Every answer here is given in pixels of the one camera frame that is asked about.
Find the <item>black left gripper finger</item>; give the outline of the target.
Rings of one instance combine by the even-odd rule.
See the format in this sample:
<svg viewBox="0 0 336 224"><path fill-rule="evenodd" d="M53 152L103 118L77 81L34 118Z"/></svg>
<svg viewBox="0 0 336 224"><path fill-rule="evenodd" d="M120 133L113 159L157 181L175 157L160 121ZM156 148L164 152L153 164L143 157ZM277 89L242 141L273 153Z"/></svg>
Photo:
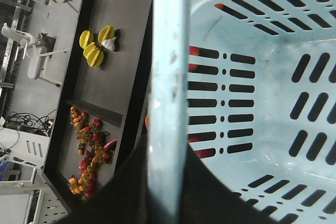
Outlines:
<svg viewBox="0 0 336 224"><path fill-rule="evenodd" d="M176 209L148 186L143 136L116 175L59 223L265 223L265 215L225 186L189 146Z"/></svg>

